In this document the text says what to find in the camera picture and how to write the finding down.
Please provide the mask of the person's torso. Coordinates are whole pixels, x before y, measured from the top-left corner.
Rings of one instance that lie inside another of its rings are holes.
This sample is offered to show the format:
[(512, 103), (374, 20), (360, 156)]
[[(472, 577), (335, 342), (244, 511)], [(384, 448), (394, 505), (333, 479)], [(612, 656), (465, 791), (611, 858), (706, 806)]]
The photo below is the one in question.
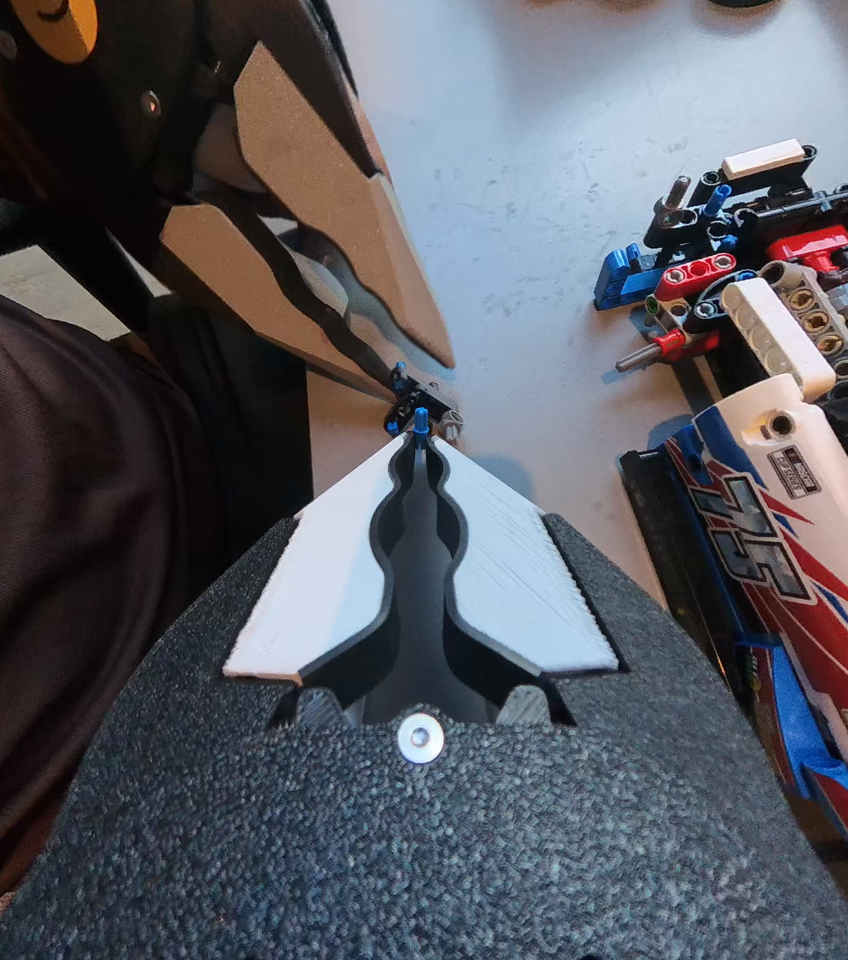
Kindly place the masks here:
[(121, 689), (224, 564), (183, 390), (148, 355), (0, 295), (0, 896)]

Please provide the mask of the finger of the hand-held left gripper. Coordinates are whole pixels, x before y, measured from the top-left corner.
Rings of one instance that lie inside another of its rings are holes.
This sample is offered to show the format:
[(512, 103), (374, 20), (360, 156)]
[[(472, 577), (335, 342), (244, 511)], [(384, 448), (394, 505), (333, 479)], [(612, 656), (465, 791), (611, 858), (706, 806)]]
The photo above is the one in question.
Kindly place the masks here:
[(162, 229), (162, 248), (168, 287), (202, 297), (328, 378), (380, 399), (392, 395), (292, 304), (266, 259), (219, 208), (208, 203), (172, 207)]
[(388, 177), (361, 170), (262, 41), (234, 98), (239, 149), (258, 180), (343, 253), (408, 339), (454, 368), (442, 311)]

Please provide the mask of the small black toy brick assembly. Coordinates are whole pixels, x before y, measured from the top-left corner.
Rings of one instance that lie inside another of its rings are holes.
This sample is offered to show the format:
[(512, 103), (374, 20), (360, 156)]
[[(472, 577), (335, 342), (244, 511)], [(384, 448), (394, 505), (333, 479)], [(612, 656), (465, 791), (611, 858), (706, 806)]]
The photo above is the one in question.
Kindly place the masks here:
[(383, 429), (391, 438), (414, 431), (416, 412), (425, 409), (430, 432), (450, 445), (457, 445), (465, 427), (460, 403), (453, 392), (438, 382), (423, 382), (413, 377), (403, 361), (397, 362), (389, 375), (394, 403), (383, 420)]

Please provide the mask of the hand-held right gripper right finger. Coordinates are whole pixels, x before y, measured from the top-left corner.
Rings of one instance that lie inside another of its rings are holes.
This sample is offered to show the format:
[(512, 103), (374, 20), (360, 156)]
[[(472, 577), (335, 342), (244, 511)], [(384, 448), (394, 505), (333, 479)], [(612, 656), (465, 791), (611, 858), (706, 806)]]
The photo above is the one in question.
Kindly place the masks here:
[(449, 554), (443, 652), (489, 702), (513, 689), (614, 673), (620, 659), (543, 512), (442, 438), (428, 441), (436, 533)]

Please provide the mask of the light grey desk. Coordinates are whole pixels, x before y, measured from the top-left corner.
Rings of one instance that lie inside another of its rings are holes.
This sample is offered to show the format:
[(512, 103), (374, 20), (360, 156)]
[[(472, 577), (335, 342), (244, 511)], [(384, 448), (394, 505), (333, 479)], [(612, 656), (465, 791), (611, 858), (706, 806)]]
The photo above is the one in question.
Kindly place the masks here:
[(706, 365), (620, 375), (640, 318), (607, 253), (681, 174), (789, 138), (848, 183), (848, 2), (330, 2), (454, 346), (460, 449), (660, 605), (618, 458), (710, 401)]

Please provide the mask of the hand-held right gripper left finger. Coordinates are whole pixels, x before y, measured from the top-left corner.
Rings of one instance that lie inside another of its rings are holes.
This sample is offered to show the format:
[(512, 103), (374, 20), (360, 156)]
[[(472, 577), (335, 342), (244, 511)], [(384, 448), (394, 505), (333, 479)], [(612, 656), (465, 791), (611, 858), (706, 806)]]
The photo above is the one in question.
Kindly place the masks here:
[(394, 492), (394, 438), (295, 516), (296, 525), (223, 665), (223, 675), (303, 683), (381, 612), (386, 574), (370, 527)]

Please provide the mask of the toy brick race car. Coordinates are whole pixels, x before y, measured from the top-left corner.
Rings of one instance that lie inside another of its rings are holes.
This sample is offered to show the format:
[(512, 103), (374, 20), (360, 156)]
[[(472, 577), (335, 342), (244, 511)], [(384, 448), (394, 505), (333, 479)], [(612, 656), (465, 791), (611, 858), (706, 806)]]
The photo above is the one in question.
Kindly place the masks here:
[(817, 155), (789, 138), (680, 175), (593, 304), (644, 315), (619, 374), (703, 358), (716, 381), (622, 483), (670, 612), (848, 895), (848, 182), (814, 188)]

